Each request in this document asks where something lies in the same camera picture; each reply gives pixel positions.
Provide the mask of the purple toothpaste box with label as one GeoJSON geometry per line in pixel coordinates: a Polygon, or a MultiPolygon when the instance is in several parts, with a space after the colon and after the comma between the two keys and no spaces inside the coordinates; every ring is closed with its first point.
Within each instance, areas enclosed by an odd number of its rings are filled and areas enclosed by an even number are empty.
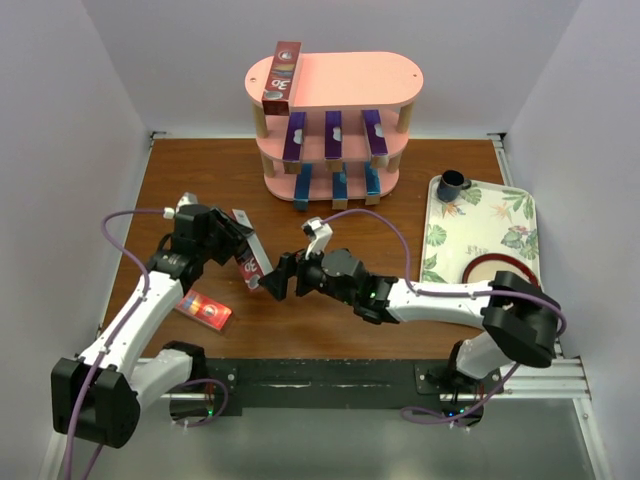
{"type": "Polygon", "coordinates": [[[324,158],[330,172],[337,173],[342,170],[342,115],[340,111],[325,113],[324,158]]]}

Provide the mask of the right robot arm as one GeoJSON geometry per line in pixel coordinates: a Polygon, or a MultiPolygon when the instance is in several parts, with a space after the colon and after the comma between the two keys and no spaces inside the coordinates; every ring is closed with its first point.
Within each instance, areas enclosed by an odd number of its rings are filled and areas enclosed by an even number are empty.
{"type": "Polygon", "coordinates": [[[459,393],[469,392],[509,364],[550,367],[563,325],[557,302],[507,271],[477,283],[417,283],[371,273],[347,249],[300,250],[283,254],[259,284],[281,301],[291,279],[296,281],[297,296],[316,291],[375,325],[438,321],[479,329],[476,337],[453,346],[446,367],[434,377],[459,393]]]}

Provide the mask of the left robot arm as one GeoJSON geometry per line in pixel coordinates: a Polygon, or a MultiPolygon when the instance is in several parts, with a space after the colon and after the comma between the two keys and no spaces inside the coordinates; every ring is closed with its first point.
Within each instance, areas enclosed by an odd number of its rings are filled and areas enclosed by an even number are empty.
{"type": "Polygon", "coordinates": [[[53,428],[70,440],[120,448],[132,437],[142,411],[162,395],[178,387],[196,392],[211,380],[204,350],[193,344],[172,341],[150,362],[138,361],[205,264],[239,258],[253,230],[217,207],[194,201],[161,214],[173,228],[140,266],[130,298],[89,347],[60,359],[51,371],[53,428]]]}

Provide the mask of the red toothpaste box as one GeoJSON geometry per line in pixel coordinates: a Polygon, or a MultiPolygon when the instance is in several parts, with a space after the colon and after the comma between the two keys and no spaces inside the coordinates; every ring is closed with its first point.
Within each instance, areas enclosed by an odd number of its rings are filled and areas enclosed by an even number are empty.
{"type": "Polygon", "coordinates": [[[300,71],[301,48],[301,42],[277,43],[261,98],[265,115],[290,114],[300,71]]]}
{"type": "Polygon", "coordinates": [[[247,213],[244,210],[233,209],[232,215],[240,225],[252,230],[247,239],[248,247],[236,263],[247,288],[250,292],[255,292],[261,288],[259,281],[273,271],[273,266],[247,213]]]}
{"type": "Polygon", "coordinates": [[[185,294],[174,310],[217,333],[226,329],[232,316],[228,306],[193,289],[185,294]]]}

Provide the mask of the blue toothpaste box with label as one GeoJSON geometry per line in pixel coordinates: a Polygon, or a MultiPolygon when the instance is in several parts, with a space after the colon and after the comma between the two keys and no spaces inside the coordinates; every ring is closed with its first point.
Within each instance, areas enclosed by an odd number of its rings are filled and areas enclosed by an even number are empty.
{"type": "Polygon", "coordinates": [[[293,206],[298,211],[308,209],[312,172],[313,166],[310,163],[303,163],[301,171],[296,176],[293,206]]]}

